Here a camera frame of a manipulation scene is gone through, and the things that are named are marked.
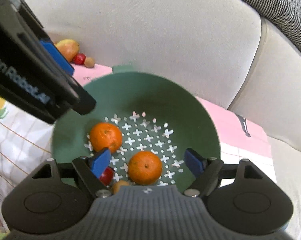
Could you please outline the red cherry tomato front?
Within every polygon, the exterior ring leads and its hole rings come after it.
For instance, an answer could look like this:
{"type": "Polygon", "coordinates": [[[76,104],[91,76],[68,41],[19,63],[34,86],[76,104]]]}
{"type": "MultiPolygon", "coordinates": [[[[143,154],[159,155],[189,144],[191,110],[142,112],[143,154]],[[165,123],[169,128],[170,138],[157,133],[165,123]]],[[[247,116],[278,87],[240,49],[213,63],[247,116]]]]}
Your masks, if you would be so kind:
{"type": "Polygon", "coordinates": [[[99,177],[101,183],[105,186],[109,186],[113,180],[114,170],[111,167],[107,167],[99,177]]]}

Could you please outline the red cherry tomato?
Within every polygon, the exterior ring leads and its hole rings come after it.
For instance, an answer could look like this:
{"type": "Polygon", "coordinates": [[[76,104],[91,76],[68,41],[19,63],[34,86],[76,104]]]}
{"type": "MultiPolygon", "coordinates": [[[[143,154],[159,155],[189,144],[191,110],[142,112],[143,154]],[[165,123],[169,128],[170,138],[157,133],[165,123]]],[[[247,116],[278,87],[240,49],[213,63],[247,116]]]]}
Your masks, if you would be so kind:
{"type": "Polygon", "coordinates": [[[109,186],[113,180],[114,170],[111,167],[107,167],[99,177],[101,183],[105,186],[109,186]]]}
{"type": "Polygon", "coordinates": [[[78,53],[73,59],[72,62],[77,65],[84,65],[86,60],[86,55],[83,53],[78,53]]]}

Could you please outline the brown longan front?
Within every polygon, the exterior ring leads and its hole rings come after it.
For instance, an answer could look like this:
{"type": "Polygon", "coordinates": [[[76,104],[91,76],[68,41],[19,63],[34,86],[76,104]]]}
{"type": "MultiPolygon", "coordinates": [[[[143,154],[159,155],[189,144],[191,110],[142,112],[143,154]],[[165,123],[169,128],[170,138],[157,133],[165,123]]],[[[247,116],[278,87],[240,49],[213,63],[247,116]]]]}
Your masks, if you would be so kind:
{"type": "Polygon", "coordinates": [[[130,184],[125,180],[115,182],[111,187],[112,194],[116,194],[122,186],[130,186],[130,184]]]}

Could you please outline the brown longan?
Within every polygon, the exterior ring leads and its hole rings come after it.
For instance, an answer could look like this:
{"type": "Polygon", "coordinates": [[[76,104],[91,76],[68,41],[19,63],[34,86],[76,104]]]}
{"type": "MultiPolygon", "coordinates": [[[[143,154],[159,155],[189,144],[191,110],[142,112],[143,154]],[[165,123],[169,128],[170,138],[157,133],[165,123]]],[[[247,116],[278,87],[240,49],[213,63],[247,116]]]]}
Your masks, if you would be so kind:
{"type": "Polygon", "coordinates": [[[111,187],[112,194],[116,194],[122,186],[130,186],[130,184],[125,180],[115,182],[111,187]]]}
{"type": "Polygon", "coordinates": [[[87,57],[85,60],[84,60],[84,66],[86,68],[93,68],[95,66],[95,60],[94,58],[92,57],[87,57]]]}

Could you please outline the red cherry tomato back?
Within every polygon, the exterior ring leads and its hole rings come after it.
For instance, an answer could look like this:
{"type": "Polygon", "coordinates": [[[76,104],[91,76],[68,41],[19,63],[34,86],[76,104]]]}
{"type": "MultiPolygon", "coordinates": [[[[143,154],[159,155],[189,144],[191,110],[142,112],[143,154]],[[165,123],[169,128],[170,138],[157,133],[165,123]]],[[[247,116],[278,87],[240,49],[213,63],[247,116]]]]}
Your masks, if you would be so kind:
{"type": "Polygon", "coordinates": [[[86,55],[83,53],[78,53],[73,59],[72,62],[77,65],[84,65],[86,60],[86,55]]]}

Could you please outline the orange mandarin front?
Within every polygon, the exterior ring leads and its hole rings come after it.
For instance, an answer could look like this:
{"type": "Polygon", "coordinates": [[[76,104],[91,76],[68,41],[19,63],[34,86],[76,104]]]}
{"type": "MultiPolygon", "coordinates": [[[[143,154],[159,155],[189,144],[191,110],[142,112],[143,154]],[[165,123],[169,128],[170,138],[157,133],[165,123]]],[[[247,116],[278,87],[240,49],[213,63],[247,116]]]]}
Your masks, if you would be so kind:
{"type": "Polygon", "coordinates": [[[122,145],[122,133],[116,125],[100,122],[91,129],[90,142],[96,152],[108,148],[114,154],[122,145]]]}

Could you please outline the orange mandarin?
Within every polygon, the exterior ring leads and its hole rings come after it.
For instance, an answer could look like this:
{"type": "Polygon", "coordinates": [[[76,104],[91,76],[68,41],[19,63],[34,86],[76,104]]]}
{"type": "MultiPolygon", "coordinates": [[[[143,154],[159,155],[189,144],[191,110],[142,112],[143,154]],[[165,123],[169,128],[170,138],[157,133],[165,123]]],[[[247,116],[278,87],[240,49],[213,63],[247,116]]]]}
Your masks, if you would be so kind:
{"type": "Polygon", "coordinates": [[[91,129],[90,142],[96,152],[108,148],[114,154],[122,145],[122,133],[116,125],[100,122],[91,129]]]}
{"type": "Polygon", "coordinates": [[[128,177],[138,185],[152,185],[162,173],[160,158],[152,152],[140,151],[128,163],[128,177]]]}

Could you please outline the brown longan back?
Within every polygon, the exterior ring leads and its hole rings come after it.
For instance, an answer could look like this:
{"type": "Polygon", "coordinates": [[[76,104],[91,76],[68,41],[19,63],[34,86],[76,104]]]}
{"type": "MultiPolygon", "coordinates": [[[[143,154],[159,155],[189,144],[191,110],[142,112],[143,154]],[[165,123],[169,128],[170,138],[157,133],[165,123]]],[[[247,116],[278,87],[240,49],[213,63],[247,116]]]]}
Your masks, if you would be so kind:
{"type": "Polygon", "coordinates": [[[95,66],[95,60],[94,58],[92,57],[87,57],[85,60],[84,60],[84,66],[86,68],[93,68],[95,66]]]}

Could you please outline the pink checkered picnic cloth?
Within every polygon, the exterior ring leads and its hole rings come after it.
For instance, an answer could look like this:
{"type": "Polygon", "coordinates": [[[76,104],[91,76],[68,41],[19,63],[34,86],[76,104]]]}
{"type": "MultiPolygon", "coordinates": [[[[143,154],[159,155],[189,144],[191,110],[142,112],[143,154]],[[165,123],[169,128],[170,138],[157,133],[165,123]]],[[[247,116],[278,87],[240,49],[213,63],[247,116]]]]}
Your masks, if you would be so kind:
{"type": "MultiPolygon", "coordinates": [[[[201,100],[217,129],[221,158],[235,164],[250,159],[270,179],[275,179],[271,147],[264,130],[235,114],[201,100]]],[[[123,144],[111,159],[114,180],[127,176],[132,154],[146,150],[157,154],[163,163],[161,186],[175,184],[178,175],[186,174],[183,151],[177,145],[176,128],[167,122],[151,119],[147,113],[126,116],[112,113],[105,121],[117,124],[123,132],[123,144]]],[[[0,97],[0,199],[3,199],[36,166],[51,155],[53,127],[25,113],[0,97]]]]}

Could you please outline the green colander bowl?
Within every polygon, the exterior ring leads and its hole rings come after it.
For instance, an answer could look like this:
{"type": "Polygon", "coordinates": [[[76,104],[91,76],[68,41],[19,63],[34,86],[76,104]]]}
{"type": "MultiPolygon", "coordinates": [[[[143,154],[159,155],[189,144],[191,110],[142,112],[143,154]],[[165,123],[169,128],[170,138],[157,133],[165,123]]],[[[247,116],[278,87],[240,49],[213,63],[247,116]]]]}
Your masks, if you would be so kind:
{"type": "Polygon", "coordinates": [[[127,180],[130,158],[149,151],[162,162],[156,184],[183,191],[195,180],[184,160],[188,148],[204,158],[220,157],[210,115],[176,83],[156,75],[121,72],[94,79],[84,88],[97,105],[87,115],[69,111],[56,122],[51,152],[58,163],[92,155],[90,131],[101,122],[117,126],[122,133],[122,144],[110,160],[114,181],[127,180]]]}

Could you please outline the beige sofa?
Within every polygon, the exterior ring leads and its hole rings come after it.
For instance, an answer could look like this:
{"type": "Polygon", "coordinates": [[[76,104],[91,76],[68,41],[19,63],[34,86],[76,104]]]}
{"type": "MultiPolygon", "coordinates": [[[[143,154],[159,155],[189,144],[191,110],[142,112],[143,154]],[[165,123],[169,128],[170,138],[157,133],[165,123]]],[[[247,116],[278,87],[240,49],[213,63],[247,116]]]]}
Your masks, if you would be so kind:
{"type": "Polygon", "coordinates": [[[164,76],[260,125],[301,239],[301,53],[242,0],[25,0],[53,40],[164,76]]]}

